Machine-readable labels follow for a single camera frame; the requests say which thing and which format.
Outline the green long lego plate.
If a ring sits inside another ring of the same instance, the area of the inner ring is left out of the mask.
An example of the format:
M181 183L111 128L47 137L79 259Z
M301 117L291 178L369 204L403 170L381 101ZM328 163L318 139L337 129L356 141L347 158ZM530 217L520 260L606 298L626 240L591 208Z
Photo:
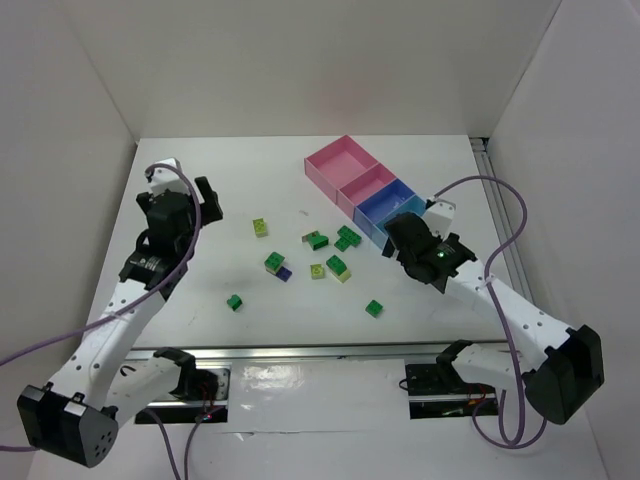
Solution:
M334 246L341 252L344 252L350 246L359 246L362 241L361 236L346 225L340 227L337 231L337 234L338 239L334 242Z

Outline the lime lego brick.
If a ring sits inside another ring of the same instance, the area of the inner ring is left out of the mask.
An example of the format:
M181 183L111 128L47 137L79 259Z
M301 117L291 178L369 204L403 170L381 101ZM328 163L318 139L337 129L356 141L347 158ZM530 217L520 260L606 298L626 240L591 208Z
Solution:
M268 235L267 224L263 218L257 218L252 221L254 234L257 238L262 238Z

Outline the green on yellow lego stack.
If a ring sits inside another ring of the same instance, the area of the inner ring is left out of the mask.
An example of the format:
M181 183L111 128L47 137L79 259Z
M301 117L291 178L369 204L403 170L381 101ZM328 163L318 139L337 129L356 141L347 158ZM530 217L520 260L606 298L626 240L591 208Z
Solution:
M331 274L340 282L344 283L351 277L351 271L347 267L346 263L341 260L337 255L332 255L327 261L326 265Z

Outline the green square lego brick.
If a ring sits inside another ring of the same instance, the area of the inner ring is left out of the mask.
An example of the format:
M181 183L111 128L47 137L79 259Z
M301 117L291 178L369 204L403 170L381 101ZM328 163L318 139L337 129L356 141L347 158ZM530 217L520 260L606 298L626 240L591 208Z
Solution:
M373 318L378 318L384 310L384 306L376 300L371 300L365 307L365 312Z

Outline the green slope lego with white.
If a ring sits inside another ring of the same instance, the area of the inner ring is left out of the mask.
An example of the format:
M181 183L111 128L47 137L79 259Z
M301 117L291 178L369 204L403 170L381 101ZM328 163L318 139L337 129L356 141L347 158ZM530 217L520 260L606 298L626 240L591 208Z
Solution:
M312 231L302 236L302 241L307 243L313 251L319 250L329 245L327 236L319 231Z

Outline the lime lego with flower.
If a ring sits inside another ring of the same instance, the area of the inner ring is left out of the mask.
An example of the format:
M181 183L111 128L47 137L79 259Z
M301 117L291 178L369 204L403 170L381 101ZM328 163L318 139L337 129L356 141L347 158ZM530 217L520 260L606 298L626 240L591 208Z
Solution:
M325 277L325 269L322 264L312 264L310 266L310 275L312 280L318 280Z

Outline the small green slope lego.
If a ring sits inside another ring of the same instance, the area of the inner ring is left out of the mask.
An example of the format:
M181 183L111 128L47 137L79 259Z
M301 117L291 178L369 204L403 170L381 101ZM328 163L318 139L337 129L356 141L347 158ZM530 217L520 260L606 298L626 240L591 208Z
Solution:
M232 311L237 311L242 305L243 301L237 294L232 294L227 300L226 304Z

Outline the purple lego plate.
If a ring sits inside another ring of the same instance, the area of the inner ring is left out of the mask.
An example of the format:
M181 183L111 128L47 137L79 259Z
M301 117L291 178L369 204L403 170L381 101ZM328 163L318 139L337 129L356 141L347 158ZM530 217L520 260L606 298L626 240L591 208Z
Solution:
M282 280L283 282L287 282L291 276L292 276L292 272L286 267L281 267L276 273L276 277Z

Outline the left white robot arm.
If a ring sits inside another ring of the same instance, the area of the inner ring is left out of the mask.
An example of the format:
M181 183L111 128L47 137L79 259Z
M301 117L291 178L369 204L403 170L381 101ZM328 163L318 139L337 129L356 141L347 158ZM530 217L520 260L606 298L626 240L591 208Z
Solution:
M148 177L151 189L136 198L147 227L119 273L105 319L91 324L71 358L43 386L28 385L17 400L29 441L37 449L87 468L113 448L119 428L149 403L212 400L215 374L193 355L162 347L133 372L121 369L134 343L166 305L188 271L202 227L222 219L208 179L186 185L180 177Z

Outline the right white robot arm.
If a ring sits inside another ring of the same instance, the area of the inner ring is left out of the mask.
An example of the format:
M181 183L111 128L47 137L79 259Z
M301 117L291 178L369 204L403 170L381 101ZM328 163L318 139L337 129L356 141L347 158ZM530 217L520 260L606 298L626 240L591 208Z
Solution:
M507 327L513 340L516 359L471 341L454 342L436 359L445 385L483 384L503 391L522 387L530 406L556 425L565 424L602 386L601 339L589 326L573 329L545 314L486 274L457 234L436 236L415 213L402 213L385 228L384 256L396 257L410 278Z

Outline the light blue bin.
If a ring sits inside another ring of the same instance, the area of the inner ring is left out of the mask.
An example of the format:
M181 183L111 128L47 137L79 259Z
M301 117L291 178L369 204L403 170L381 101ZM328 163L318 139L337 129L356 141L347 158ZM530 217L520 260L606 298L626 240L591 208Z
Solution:
M393 238L397 248L398 239L403 236L407 219L421 217L424 212L425 201L414 195L378 221L373 227L372 241L381 249L381 254L388 236Z

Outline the small pink bin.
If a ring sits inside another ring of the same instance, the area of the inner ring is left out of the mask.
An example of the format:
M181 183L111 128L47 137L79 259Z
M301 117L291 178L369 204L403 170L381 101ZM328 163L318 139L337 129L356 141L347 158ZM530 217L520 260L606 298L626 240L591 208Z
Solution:
M357 206L395 179L396 175L394 173L378 163L339 188L336 204L352 220Z

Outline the large pink bin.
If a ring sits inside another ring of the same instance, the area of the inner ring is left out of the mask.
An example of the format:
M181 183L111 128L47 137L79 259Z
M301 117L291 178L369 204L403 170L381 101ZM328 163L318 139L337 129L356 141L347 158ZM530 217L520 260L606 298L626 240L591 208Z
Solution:
M354 139L344 135L306 157L304 173L336 204L338 190L377 163Z

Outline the right side aluminium rail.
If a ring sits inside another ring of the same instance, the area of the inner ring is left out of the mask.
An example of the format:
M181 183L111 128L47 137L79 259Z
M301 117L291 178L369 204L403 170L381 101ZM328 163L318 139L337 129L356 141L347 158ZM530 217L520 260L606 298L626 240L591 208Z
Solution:
M487 151L487 138L470 137L469 138L473 156L476 161L478 171L481 175L496 177L496 173L491 163L491 158ZM509 219L504 200L512 197L511 192L491 181L483 181L483 189L488 200L489 209L494 221L500 243L505 242L514 232L516 226L512 226ZM522 295L525 299L532 301L529 282L524 271L524 267L519 255L517 245L512 243L503 252L502 257L506 264L513 289Z

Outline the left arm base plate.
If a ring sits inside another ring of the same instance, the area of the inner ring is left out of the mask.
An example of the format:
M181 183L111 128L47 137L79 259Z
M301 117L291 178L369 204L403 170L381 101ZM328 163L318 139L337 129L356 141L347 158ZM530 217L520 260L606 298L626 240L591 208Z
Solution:
M165 394L147 409L168 425L223 424L228 421L231 369L228 366L204 366L208 374L196 383L184 398Z

